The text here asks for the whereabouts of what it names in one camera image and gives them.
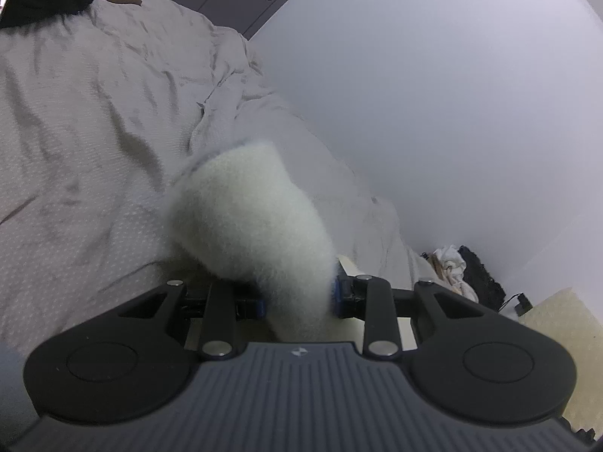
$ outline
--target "silver screw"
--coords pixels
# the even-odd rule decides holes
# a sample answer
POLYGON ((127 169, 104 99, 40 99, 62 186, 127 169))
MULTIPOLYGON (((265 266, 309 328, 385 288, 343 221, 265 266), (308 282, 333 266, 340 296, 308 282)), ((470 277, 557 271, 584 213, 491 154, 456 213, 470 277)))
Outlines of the silver screw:
POLYGON ((211 340, 201 347, 204 354, 212 357, 224 357, 232 352, 232 345, 222 340, 211 340))
POLYGON ((369 352, 380 357, 389 357, 398 353, 398 345, 387 340, 377 340, 369 345, 369 352))

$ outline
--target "ribbed surface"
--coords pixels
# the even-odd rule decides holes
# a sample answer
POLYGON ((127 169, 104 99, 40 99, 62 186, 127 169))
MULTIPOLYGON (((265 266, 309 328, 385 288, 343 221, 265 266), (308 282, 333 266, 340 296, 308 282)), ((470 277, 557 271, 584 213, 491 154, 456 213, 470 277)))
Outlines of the ribbed surface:
POLYGON ((44 418, 22 452, 578 452, 554 421, 515 430, 477 427, 415 394, 392 364, 350 344, 250 344, 245 355, 201 366, 159 411, 110 427, 44 418))

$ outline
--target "white blanket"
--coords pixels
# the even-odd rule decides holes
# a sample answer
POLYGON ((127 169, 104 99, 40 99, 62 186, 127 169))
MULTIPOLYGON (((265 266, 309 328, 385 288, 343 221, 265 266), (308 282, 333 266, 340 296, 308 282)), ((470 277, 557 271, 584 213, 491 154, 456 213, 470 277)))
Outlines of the white blanket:
POLYGON ((0 32, 0 336, 28 353, 195 262, 159 222, 191 155, 267 138, 337 252, 411 287, 393 207, 308 132, 248 42, 168 0, 0 32))

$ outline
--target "yellow mat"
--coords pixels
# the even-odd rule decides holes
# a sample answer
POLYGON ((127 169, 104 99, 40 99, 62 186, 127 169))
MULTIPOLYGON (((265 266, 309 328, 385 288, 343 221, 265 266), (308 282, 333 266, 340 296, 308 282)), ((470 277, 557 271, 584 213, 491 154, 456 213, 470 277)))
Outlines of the yellow mat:
POLYGON ((520 322, 559 342, 574 358, 578 382, 563 416, 575 430, 603 432, 603 326, 572 289, 541 302, 520 322))

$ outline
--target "white fluffy object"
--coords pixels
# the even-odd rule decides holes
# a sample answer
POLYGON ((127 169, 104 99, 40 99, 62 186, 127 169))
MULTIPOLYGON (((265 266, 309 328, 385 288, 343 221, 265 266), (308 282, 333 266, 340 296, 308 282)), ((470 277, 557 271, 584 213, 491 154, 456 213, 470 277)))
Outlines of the white fluffy object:
POLYGON ((272 144, 236 147, 180 176, 166 194, 164 219, 209 271, 258 285, 283 341, 333 333, 333 245, 272 144))

